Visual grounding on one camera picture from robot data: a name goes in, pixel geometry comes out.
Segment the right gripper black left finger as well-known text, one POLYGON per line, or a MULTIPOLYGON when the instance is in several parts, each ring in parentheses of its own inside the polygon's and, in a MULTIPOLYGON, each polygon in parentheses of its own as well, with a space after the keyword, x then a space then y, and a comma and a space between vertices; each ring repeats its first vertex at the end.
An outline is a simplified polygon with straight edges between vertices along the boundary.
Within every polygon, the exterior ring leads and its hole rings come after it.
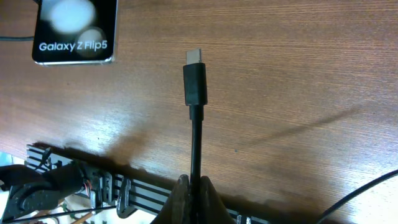
POLYGON ((159 214, 151 224, 188 224, 190 223, 190 180, 181 175, 159 214))

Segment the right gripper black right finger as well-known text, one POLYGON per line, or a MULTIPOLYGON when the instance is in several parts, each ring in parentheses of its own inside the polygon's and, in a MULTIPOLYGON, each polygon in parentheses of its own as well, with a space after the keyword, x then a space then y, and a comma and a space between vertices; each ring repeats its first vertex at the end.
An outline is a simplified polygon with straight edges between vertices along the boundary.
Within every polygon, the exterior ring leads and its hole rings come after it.
POLYGON ((207 176, 200 179, 200 208, 198 221, 201 224, 235 224, 220 196, 207 176))

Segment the black Galaxy flip phone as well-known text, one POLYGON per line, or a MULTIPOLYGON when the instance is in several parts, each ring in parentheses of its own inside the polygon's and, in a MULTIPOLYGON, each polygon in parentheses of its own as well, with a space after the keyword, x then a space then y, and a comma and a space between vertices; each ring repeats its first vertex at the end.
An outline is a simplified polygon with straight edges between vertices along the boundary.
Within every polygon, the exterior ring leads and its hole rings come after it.
POLYGON ((32 59, 43 66, 111 63, 118 0, 41 0, 32 59))

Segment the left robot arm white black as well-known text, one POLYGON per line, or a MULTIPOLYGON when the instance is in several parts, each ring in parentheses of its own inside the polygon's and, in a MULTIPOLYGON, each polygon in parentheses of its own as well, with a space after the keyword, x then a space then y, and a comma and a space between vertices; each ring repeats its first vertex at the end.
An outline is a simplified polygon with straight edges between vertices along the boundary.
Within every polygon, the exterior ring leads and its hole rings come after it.
POLYGON ((109 172, 82 161, 57 162, 48 167, 1 167, 1 223, 9 223, 37 210, 54 209, 65 197, 86 192, 94 207, 111 201, 113 178, 109 172))

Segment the aluminium rail frame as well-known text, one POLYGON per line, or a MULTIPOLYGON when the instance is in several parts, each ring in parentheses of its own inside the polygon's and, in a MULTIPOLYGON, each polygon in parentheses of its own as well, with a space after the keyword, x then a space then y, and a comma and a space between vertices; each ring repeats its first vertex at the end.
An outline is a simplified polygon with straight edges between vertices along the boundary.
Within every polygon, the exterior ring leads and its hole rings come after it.
MULTIPOLYGON (((82 161, 99 169, 105 170, 112 175, 113 183, 111 189, 111 201, 102 203, 95 208, 94 200, 90 198, 94 211, 102 211, 116 207, 119 218, 128 218, 134 212, 143 210, 159 214, 172 192, 174 185, 157 183, 149 177, 138 176, 132 178, 128 175, 118 174, 109 168, 103 159, 96 160, 90 154, 76 154, 72 149, 62 152, 60 149, 52 148, 43 144, 34 144, 27 147, 27 160, 25 165, 29 167, 48 167, 51 169, 57 162, 67 163, 70 161, 82 161)), ((224 203, 228 213, 236 223, 266 223, 266 220, 248 210, 241 210, 236 205, 224 203)), ((198 209, 200 208, 200 180, 196 184, 190 183, 190 223, 199 223, 198 209)))

